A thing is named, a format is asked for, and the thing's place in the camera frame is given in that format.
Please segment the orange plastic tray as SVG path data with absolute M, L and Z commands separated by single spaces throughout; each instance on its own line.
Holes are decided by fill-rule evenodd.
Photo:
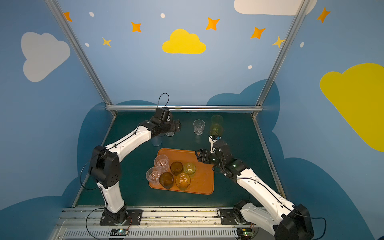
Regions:
M 176 184 L 174 184 L 169 191 L 199 195 L 210 195 L 214 192 L 215 173 L 212 171 L 213 165 L 198 162 L 195 151 L 162 148 L 158 151 L 158 156 L 160 155 L 167 156 L 170 164 L 173 162 L 181 162 L 183 165 L 193 163 L 197 168 L 186 190 L 180 190 Z

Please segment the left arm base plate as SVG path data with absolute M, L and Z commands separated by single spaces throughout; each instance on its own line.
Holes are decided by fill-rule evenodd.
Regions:
M 142 210 L 122 209 L 118 213 L 104 210 L 100 221 L 101 226 L 138 226 L 141 223 Z

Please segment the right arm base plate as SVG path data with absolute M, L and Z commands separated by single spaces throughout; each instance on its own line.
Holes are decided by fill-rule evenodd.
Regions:
M 222 225 L 238 225 L 239 215 L 234 209 L 219 209 L 218 215 Z

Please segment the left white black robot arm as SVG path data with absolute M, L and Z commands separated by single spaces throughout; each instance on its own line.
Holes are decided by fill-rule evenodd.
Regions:
M 105 201 L 104 213 L 118 223 L 126 218 L 126 205 L 122 198 L 119 181 L 122 160 L 141 144 L 160 135 L 179 132 L 181 123 L 174 120 L 168 107 L 157 107 L 150 120 L 141 122 L 131 133 L 120 140 L 93 149 L 89 175 L 96 181 Z

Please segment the dark amber textured cup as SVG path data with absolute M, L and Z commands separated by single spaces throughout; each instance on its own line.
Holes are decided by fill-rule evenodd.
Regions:
M 174 176 L 172 173 L 165 172 L 160 175 L 159 183 L 161 186 L 163 186 L 165 189 L 169 190 L 174 185 Z
M 179 174 L 183 173 L 183 164 L 181 162 L 173 162 L 170 165 L 171 172 L 174 176 L 178 176 Z

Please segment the green clear cup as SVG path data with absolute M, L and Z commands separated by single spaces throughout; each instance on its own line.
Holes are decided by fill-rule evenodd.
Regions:
M 189 162 L 184 164 L 183 166 L 183 172 L 189 175 L 190 177 L 194 176 L 196 171 L 197 171 L 197 167 L 194 163 Z

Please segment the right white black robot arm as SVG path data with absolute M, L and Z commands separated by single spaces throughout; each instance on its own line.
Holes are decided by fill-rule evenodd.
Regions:
M 310 240 L 315 236 L 309 210 L 294 205 L 264 183 L 242 160 L 231 153 L 223 140 L 210 142 L 210 149 L 195 152 L 198 162 L 213 165 L 252 195 L 262 207 L 248 201 L 234 206 L 235 222 L 252 223 L 270 233 L 276 240 Z

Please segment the tall amber clear cup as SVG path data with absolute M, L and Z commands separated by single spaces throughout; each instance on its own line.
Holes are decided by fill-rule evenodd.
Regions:
M 180 190 L 185 191 L 191 184 L 191 177 L 186 173 L 180 173 L 177 175 L 175 183 Z

